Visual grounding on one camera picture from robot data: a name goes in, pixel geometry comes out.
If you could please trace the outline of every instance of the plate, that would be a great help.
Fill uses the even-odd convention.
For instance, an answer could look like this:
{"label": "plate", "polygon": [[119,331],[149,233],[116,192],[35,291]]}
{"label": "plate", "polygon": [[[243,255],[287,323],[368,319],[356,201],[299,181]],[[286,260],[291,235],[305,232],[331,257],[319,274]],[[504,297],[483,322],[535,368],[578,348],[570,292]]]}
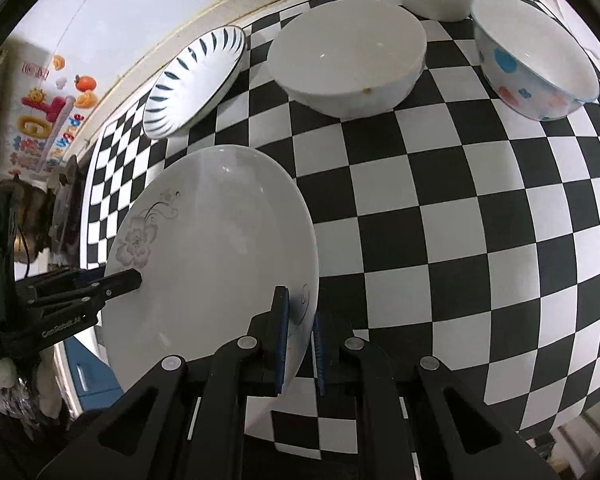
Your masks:
{"label": "plate", "polygon": [[302,195],[269,156],[211,146],[167,168],[126,215],[106,275],[129,268],[142,285],[102,311],[123,390],[167,355],[204,357],[246,334],[277,285],[290,293],[285,385],[295,376],[314,323],[318,253]]}
{"label": "plate", "polygon": [[244,31],[227,25],[184,48],[151,88],[142,114],[144,134],[163,139],[201,121],[235,83],[245,45]]}

